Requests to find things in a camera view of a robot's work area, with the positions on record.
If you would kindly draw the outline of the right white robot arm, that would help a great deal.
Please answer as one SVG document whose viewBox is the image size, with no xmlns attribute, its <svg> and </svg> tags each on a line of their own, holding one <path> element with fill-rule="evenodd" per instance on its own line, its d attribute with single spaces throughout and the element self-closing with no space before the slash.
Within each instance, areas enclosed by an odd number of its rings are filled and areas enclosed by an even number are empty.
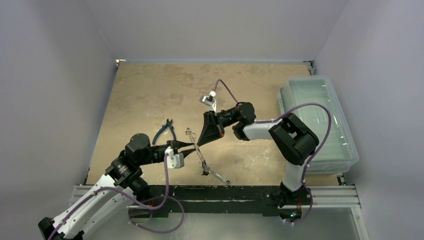
<svg viewBox="0 0 424 240">
<path fill-rule="evenodd" d="M 228 110 L 209 110 L 203 114 L 197 145 L 223 138 L 229 126 L 241 141 L 274 141 L 287 160 L 280 196 L 288 204 L 298 200 L 304 187 L 305 166 L 322 147 L 317 135 L 294 113 L 286 112 L 275 120 L 257 121 L 254 106 L 250 102 L 239 102 Z"/>
</svg>

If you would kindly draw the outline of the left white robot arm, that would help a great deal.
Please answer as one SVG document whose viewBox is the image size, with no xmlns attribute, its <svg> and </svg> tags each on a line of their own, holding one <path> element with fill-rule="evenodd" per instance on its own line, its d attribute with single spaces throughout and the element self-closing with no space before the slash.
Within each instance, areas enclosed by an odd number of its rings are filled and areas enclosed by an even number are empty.
<svg viewBox="0 0 424 240">
<path fill-rule="evenodd" d="M 165 192 L 153 197 L 149 184 L 142 178 L 142 165 L 163 163 L 164 169 L 179 169 L 184 159 L 195 152 L 192 142 L 169 140 L 163 145 L 151 145 L 144 133 L 133 135 L 105 173 L 76 203 L 54 218 L 45 217 L 38 228 L 45 240 L 81 240 L 89 227 L 108 217 L 119 204 L 138 205 L 148 211 L 161 209 L 169 196 L 169 174 L 165 173 Z"/>
</svg>

